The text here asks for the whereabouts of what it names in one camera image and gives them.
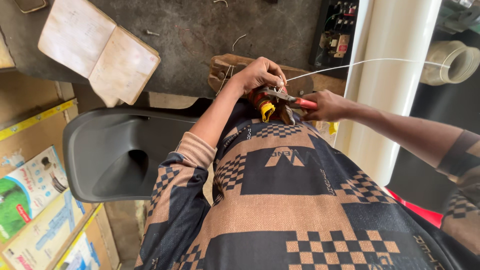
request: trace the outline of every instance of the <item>forearm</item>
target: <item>forearm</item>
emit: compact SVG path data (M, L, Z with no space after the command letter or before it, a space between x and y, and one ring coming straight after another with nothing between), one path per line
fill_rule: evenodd
M212 105L193 125L190 132L215 148L223 128L232 113L233 106L242 94L242 86L237 81L229 80Z
M400 116L358 103L350 110L347 119L366 125L397 142L435 168L463 132L458 127Z

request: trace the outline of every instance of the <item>red plier handle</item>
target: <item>red plier handle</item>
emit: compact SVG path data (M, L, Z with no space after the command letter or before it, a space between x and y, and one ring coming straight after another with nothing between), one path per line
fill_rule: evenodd
M303 98L297 98L297 100L293 103L299 105L302 108L311 109L311 110L316 110L317 109L317 103L312 102L312 101L308 101L308 100L303 99Z

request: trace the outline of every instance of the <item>sleeve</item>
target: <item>sleeve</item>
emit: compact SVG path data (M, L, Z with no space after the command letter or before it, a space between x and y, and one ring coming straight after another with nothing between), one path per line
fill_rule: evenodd
M206 142L186 132L160 164L135 270L177 266L210 209L202 187L214 155Z
M437 170L456 183L441 229L480 255L480 135L464 131Z

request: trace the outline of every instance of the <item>white pipe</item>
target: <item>white pipe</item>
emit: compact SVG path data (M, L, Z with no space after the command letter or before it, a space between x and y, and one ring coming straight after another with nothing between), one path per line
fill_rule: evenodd
M421 62L425 61L441 2L374 1L365 60L401 58L417 63L372 61L363 64L357 102L395 114L410 114L423 68ZM388 184L400 147L398 144L370 128L353 123L349 142L342 145L348 145L348 148L339 150L378 185Z

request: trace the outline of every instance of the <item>open notebook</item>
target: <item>open notebook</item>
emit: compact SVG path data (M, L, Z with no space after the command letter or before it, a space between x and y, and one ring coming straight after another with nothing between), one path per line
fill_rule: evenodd
M55 0L38 48L90 81L108 107L132 105L160 63L158 52L87 0Z

